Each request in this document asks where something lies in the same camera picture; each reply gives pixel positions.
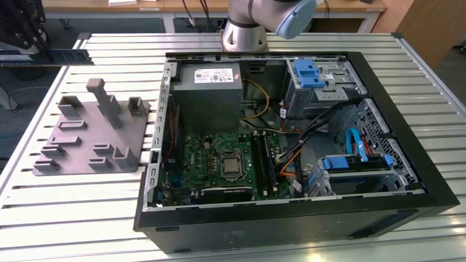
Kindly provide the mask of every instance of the circuit board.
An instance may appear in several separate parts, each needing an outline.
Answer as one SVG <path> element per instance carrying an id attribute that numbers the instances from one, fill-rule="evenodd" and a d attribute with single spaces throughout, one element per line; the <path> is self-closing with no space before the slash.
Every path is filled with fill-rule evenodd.
<path id="1" fill-rule="evenodd" d="M 182 181 L 177 184 L 180 190 L 173 191 L 174 205 L 194 204 L 190 201 L 190 189 L 209 187 L 252 187 L 253 201 L 290 198 L 288 179 L 280 179 L 276 170 L 274 191 L 266 194 L 258 189 L 252 137 L 253 134 L 186 137 L 185 171 Z M 274 156 L 281 152 L 278 136 L 276 133 L 268 134 L 266 139 L 270 155 Z"/>

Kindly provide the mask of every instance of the motherboard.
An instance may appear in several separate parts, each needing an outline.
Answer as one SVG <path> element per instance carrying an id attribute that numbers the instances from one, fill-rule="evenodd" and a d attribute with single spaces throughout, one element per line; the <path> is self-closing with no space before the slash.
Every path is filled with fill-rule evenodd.
<path id="1" fill-rule="evenodd" d="M 276 133 L 189 135 L 184 174 L 170 174 L 173 205 L 224 202 L 232 196 L 238 201 L 290 198 L 288 179 L 276 169 L 280 152 Z"/>

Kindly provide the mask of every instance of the aluminum workbench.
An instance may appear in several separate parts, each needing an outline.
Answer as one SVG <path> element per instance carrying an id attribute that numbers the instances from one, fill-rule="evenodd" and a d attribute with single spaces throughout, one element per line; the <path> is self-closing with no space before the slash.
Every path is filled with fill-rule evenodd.
<path id="1" fill-rule="evenodd" d="M 89 49 L 97 66 L 62 68 L 0 176 L 0 261 L 465 261 L 466 110 L 406 41 L 390 34 L 304 34 L 293 40 L 269 35 L 269 46 L 272 51 L 364 53 L 463 205 L 377 238 L 166 255 L 133 231 L 145 167 L 127 174 L 37 177 L 33 164 L 59 118 L 61 97 L 95 101 L 86 91 L 90 78 L 106 80 L 118 100 L 150 101 L 150 136 L 166 52 L 220 51 L 221 36 L 94 34 L 75 48 Z M 141 163 L 149 153 L 142 152 Z"/>

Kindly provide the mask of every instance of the cpu socket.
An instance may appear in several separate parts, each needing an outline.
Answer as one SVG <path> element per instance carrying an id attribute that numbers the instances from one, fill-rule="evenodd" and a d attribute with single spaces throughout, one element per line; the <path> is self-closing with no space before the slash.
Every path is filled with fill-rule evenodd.
<path id="1" fill-rule="evenodd" d="M 221 156 L 221 176 L 230 180 L 244 176 L 244 158 L 241 152 L 229 151 L 222 152 Z"/>

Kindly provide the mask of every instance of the yellow power cable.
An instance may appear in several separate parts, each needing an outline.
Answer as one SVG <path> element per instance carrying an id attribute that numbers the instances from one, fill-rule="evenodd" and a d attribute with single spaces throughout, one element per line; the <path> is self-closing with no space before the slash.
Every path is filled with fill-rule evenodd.
<path id="1" fill-rule="evenodd" d="M 250 82 L 254 86 L 257 86 L 257 88 L 260 88 L 260 90 L 261 90 L 262 93 L 265 94 L 265 97 L 266 97 L 266 100 L 268 100 L 268 101 L 266 101 L 266 104 L 265 104 L 265 108 L 264 108 L 264 110 L 262 110 L 262 112 L 261 112 L 260 114 L 257 114 L 257 115 L 254 115 L 254 116 L 246 116 L 246 117 L 242 117 L 242 118 L 241 118 L 242 120 L 249 120 L 249 119 L 254 119 L 254 118 L 262 116 L 262 115 L 268 112 L 268 110 L 269 110 L 269 105 L 270 105 L 270 98 L 269 98 L 268 92 L 265 91 L 265 89 L 262 88 L 262 86 L 260 86 L 260 84 L 258 84 L 257 82 L 254 82 L 254 81 L 252 81 L 252 80 L 249 80 L 249 79 L 244 79 L 244 81 Z"/>

